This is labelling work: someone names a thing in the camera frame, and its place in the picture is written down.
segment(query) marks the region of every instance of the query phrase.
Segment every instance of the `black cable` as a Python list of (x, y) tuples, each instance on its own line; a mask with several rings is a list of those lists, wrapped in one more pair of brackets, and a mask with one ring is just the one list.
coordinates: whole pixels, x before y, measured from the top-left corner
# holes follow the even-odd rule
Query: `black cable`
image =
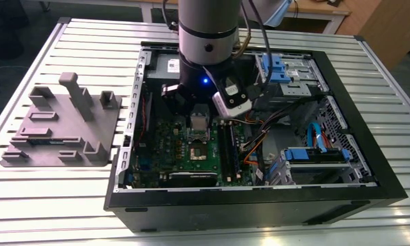
[(299, 21), (299, 15), (300, 15), (300, 5), (299, 5), (299, 0), (295, 0), (295, 5), (296, 5), (296, 10), (295, 10), (295, 27), (297, 27), (297, 21)]
[(257, 163), (259, 163), (257, 168), (263, 172), (263, 179), (260, 179), (259, 176), (256, 175), (255, 185), (256, 186), (264, 186), (265, 185), (265, 178), (267, 178), (267, 167), (265, 167), (265, 159), (263, 157), (263, 143), (259, 145), (255, 152), (257, 154)]
[(261, 29), (261, 33), (263, 33), (263, 38), (265, 40), (265, 45), (267, 45), (268, 59), (269, 59), (269, 72), (268, 72), (265, 83), (263, 84), (263, 90), (265, 90), (267, 87), (268, 87), (268, 84), (271, 82), (271, 77), (272, 77), (272, 51), (271, 51), (271, 45), (269, 45), (267, 29), (265, 29), (265, 26), (263, 24), (263, 20), (261, 20), (260, 14), (259, 14), (259, 10), (257, 10), (252, 0), (249, 0), (249, 5), (252, 7), (252, 10), (253, 10), (253, 13), (255, 13), (255, 16), (257, 18), (259, 25), (260, 25), (260, 29)]
[(176, 26), (169, 22), (168, 18), (167, 18), (167, 9), (165, 9), (165, 5), (167, 5), (167, 2), (169, 0), (163, 0), (163, 18), (164, 18), (164, 22), (167, 24), (167, 27), (172, 30), (172, 31), (177, 31), (177, 28)]

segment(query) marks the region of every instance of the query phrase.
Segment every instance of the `aluminum table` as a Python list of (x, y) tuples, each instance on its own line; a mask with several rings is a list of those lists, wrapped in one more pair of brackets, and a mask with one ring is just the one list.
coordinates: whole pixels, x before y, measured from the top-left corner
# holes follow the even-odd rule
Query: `aluminum table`
[[(247, 32), (240, 31), (241, 39)], [(253, 30), (251, 46), (264, 47)], [(111, 165), (103, 168), (4, 168), (0, 165), (0, 243), (77, 242), (104, 245), (410, 245), (410, 99), (368, 44), (352, 36), (269, 31), (275, 48), (325, 51), (374, 134), (409, 198), (317, 226), (132, 233), (105, 212)], [(32, 104), (35, 85), (59, 85), (63, 72), (76, 72), (91, 94), (113, 90), (123, 96), (115, 147), (141, 41), (177, 42), (161, 24), (61, 19), (0, 116), (0, 159)]]

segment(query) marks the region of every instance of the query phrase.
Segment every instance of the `blue latch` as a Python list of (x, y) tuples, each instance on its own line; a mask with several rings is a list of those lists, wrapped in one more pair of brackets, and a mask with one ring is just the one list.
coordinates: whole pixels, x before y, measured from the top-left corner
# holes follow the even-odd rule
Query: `blue latch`
[(287, 156), (287, 160), (293, 159), (292, 152), (289, 150), (285, 150), (285, 156)]
[(349, 155), (349, 151), (346, 149), (342, 149), (342, 155), (344, 155), (345, 161), (349, 161), (350, 155)]
[[(265, 73), (269, 73), (269, 58), (267, 55), (263, 56), (263, 66), (265, 68)], [(289, 83), (292, 80), (285, 73), (287, 65), (281, 61), (279, 55), (272, 56), (272, 83)]]
[(309, 154), (307, 153), (307, 149), (292, 149), (293, 159), (296, 160), (308, 160)]

